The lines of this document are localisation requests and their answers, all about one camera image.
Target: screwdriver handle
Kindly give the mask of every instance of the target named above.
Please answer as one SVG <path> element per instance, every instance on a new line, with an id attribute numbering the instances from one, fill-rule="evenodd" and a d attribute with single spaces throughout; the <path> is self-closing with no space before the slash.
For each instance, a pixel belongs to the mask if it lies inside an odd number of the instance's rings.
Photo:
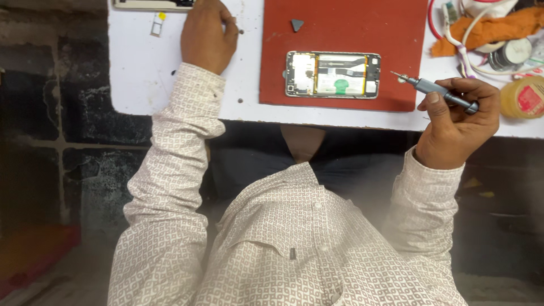
<path id="1" fill-rule="evenodd" d="M 447 88 L 432 83 L 424 78 L 415 79 L 411 77 L 407 82 L 412 84 L 416 90 L 421 91 L 424 94 L 432 93 L 433 91 L 440 93 L 444 97 L 444 100 L 462 106 L 465 109 L 465 113 L 469 115 L 475 114 L 480 107 L 477 101 L 467 102 L 452 94 Z"/>

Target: disassembled smartphone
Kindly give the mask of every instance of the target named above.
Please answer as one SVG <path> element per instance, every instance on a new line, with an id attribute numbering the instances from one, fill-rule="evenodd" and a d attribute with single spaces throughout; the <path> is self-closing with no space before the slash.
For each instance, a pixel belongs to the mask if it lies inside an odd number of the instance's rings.
<path id="1" fill-rule="evenodd" d="M 375 99 L 381 56 L 375 53 L 287 53 L 285 93 L 289 97 Z"/>
<path id="2" fill-rule="evenodd" d="M 176 11 L 193 8 L 195 0 L 113 0 L 113 6 L 125 10 Z"/>

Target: toothbrush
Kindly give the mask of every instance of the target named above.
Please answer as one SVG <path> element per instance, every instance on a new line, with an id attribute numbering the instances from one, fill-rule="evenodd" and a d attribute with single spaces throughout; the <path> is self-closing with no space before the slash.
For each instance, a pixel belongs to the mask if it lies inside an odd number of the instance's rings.
<path id="1" fill-rule="evenodd" d="M 477 78 L 476 73 L 471 67 L 471 62 L 468 59 L 467 47 L 460 41 L 452 37 L 452 33 L 449 29 L 450 25 L 457 20 L 457 11 L 452 2 L 442 4 L 442 13 L 444 14 L 444 31 L 446 39 L 454 45 L 459 51 L 459 57 L 462 67 L 462 74 L 467 78 Z"/>

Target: man's right hand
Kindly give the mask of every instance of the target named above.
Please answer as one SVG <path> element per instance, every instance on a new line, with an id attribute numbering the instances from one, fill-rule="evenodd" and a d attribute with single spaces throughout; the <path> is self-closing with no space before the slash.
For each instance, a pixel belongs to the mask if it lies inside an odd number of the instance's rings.
<path id="1" fill-rule="evenodd" d="M 221 23 L 226 28 L 223 32 Z M 219 0 L 198 0 L 181 33 L 183 61 L 220 75 L 231 61 L 238 42 L 236 18 Z"/>
<path id="2" fill-rule="evenodd" d="M 476 114 L 467 115 L 461 106 L 449 108 L 439 93 L 429 93 L 417 107 L 429 113 L 431 123 L 419 139 L 416 159 L 432 169 L 455 169 L 499 129 L 500 92 L 478 79 L 450 78 L 436 84 L 480 104 Z"/>

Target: gray triangular object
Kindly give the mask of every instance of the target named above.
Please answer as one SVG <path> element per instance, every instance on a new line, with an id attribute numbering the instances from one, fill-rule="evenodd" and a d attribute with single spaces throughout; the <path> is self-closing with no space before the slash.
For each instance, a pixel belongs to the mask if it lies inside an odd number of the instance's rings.
<path id="1" fill-rule="evenodd" d="M 304 21 L 293 19 L 291 20 L 291 24 L 293 25 L 293 30 L 295 30 L 295 32 L 298 32 L 300 30 L 300 27 L 302 27 L 302 25 L 304 24 Z"/>

